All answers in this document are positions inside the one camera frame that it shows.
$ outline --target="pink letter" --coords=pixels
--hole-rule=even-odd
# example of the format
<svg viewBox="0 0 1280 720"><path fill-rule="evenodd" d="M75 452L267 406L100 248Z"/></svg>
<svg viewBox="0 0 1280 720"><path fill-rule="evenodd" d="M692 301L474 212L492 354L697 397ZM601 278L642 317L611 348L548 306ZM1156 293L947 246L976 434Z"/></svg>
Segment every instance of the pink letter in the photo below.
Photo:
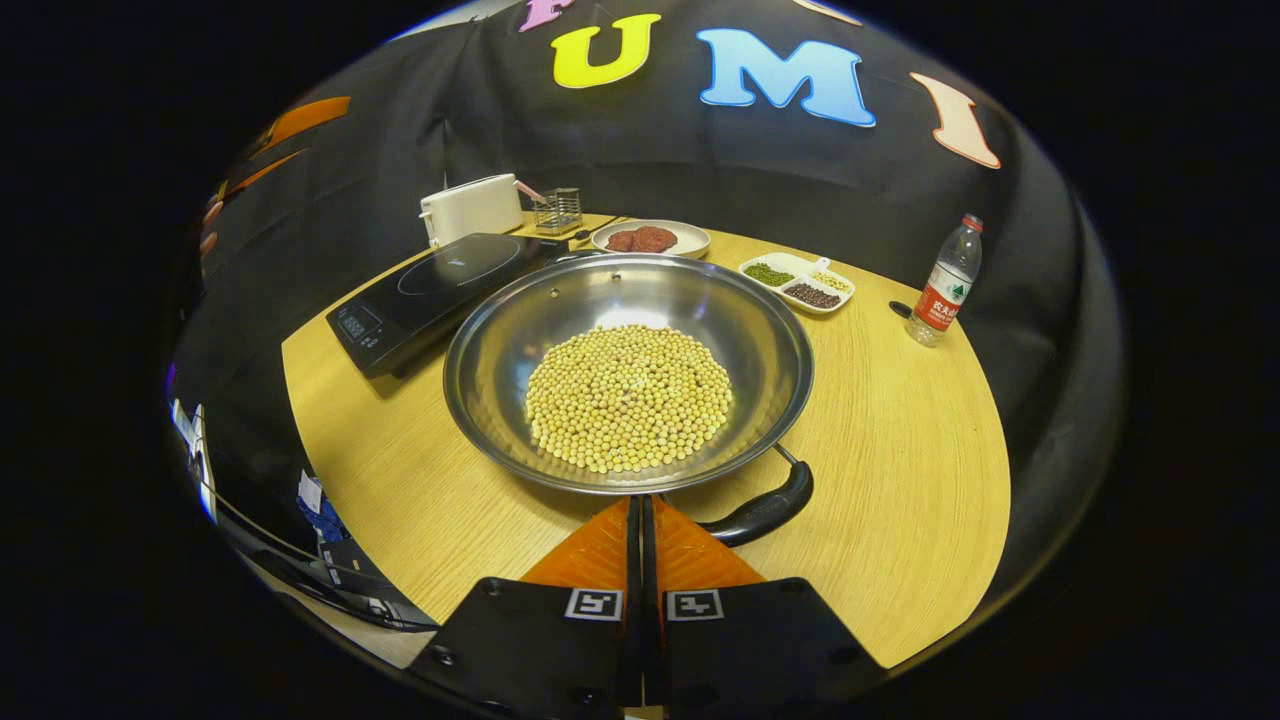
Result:
<svg viewBox="0 0 1280 720"><path fill-rule="evenodd" d="M529 0L525 4L529 5L529 17L520 26L520 32L554 20L559 17L558 8L568 8L573 0Z"/></svg>
<svg viewBox="0 0 1280 720"><path fill-rule="evenodd" d="M987 147L987 140L982 137L982 128L978 127L978 118L973 117L973 108L977 104L945 82L920 73L908 74L933 96L933 105L937 106L938 119L942 123L941 128L933 131L933 138L942 147L979 165L1000 168L1000 158Z"/></svg>

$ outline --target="blue letter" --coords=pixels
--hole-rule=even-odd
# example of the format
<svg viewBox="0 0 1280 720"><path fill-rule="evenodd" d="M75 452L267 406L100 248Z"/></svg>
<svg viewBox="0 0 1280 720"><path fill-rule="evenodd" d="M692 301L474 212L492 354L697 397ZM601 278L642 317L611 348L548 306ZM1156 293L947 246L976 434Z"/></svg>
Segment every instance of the blue letter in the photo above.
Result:
<svg viewBox="0 0 1280 720"><path fill-rule="evenodd" d="M854 74L861 58L844 47L801 42L783 60L745 29L704 29L698 40L712 46L712 86L703 91L703 102L751 105L755 95L742 86L742 74L749 73L774 108L785 108L809 81L809 96L800 101L806 113L864 128L876 124Z"/></svg>

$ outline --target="wire basket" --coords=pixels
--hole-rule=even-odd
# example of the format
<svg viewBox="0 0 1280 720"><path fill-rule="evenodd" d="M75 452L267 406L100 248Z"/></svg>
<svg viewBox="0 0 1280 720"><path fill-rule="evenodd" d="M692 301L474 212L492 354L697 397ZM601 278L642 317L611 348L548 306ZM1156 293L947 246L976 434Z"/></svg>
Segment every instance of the wire basket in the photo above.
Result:
<svg viewBox="0 0 1280 720"><path fill-rule="evenodd" d="M534 200L538 234L563 234L582 224L582 202L576 187L557 187L541 193L547 200Z"/></svg>

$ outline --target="red bottle label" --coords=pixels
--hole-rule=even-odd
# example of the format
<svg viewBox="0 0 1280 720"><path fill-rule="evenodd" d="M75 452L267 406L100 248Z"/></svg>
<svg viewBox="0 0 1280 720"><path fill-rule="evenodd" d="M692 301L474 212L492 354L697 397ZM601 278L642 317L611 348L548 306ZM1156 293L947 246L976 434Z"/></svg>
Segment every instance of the red bottle label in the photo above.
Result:
<svg viewBox="0 0 1280 720"><path fill-rule="evenodd" d="M933 265L929 284L924 286L915 304L915 315L936 331L946 331L955 320L960 305L969 296L973 283L941 264Z"/></svg>

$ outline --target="sliced meat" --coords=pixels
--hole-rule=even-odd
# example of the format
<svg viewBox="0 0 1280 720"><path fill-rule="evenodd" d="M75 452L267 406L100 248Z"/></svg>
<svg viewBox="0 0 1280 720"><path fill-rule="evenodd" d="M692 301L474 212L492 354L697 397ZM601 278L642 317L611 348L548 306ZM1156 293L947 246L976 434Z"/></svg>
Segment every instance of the sliced meat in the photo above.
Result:
<svg viewBox="0 0 1280 720"><path fill-rule="evenodd" d="M653 225L644 225L636 229L635 242L631 245L632 252L663 252L668 247L676 245L676 233L655 228Z"/></svg>
<svg viewBox="0 0 1280 720"><path fill-rule="evenodd" d="M609 243L605 245L609 250L616 250L618 252L631 252L631 247L636 240L636 231L622 231L616 232L609 236Z"/></svg>

